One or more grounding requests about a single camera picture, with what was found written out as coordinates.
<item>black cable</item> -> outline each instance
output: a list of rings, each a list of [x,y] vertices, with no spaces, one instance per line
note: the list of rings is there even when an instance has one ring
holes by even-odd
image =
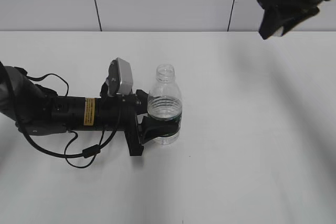
[[[10,81],[8,72],[5,68],[5,66],[2,64],[2,62],[0,61],[0,73],[2,73],[3,79],[6,83],[7,89],[8,89],[8,94],[10,97],[10,100],[13,103],[13,110],[14,110],[14,114],[15,114],[15,118],[16,118],[16,123],[18,125],[18,128],[21,130],[23,136],[26,138],[26,140],[28,141],[29,144],[31,144],[32,147],[34,147],[35,149],[37,149],[40,152],[43,152],[44,154],[53,156],[53,157],[59,157],[59,158],[78,158],[78,157],[83,157],[83,153],[80,154],[70,154],[70,155],[64,155],[64,154],[60,154],[60,153],[56,153],[56,152],[51,152],[48,151],[44,148],[42,148],[41,146],[39,146],[37,143],[34,142],[34,140],[30,137],[30,135],[27,132],[27,129],[24,125],[24,123],[22,122],[22,119],[20,117],[20,113],[18,112],[17,109],[17,105],[16,105],[16,97],[13,91],[13,86],[12,86],[12,82]]]
[[[67,146],[65,147],[65,149],[64,149],[64,155],[66,155],[66,151],[67,151],[68,147],[70,146],[70,144],[72,144],[72,143],[78,138],[78,133],[77,133],[77,132],[75,132],[75,131],[69,131],[69,132],[74,133],[75,136],[73,137],[73,139],[71,139],[71,140],[69,141],[69,143],[68,143]],[[100,141],[99,141],[99,145],[101,145],[101,142],[103,141],[104,133],[105,133],[105,129],[103,129],[102,132],[101,132],[101,138],[100,138]],[[92,157],[91,161],[90,161],[87,165],[83,165],[83,166],[77,166],[77,165],[74,165],[74,164],[72,164],[67,158],[65,158],[65,160],[66,160],[66,162],[67,162],[69,165],[71,165],[72,167],[79,168],[79,169],[84,169],[84,168],[87,168],[87,167],[89,167],[90,165],[92,165],[93,161],[95,161],[95,159],[96,159],[96,156],[97,156],[97,155],[95,154],[95,155]]]
[[[29,80],[31,81],[43,81],[44,79],[46,79],[48,76],[56,76],[58,77],[59,79],[61,79],[67,86],[67,92],[65,94],[65,97],[68,96],[68,93],[69,93],[69,84],[66,80],[64,80],[61,76],[59,76],[58,74],[55,74],[55,73],[48,73],[42,77],[30,77],[30,76],[26,76]]]

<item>white tabletop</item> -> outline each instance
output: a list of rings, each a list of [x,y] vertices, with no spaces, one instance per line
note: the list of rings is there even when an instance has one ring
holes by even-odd
[[[1,223],[335,223],[336,33],[2,32],[1,61],[98,97],[116,57],[148,91],[171,63],[180,138],[130,157],[118,132],[87,169],[33,149],[0,115]],[[59,94],[54,77],[43,82]],[[71,134],[34,139],[62,152]],[[69,152],[98,142],[80,132]]]

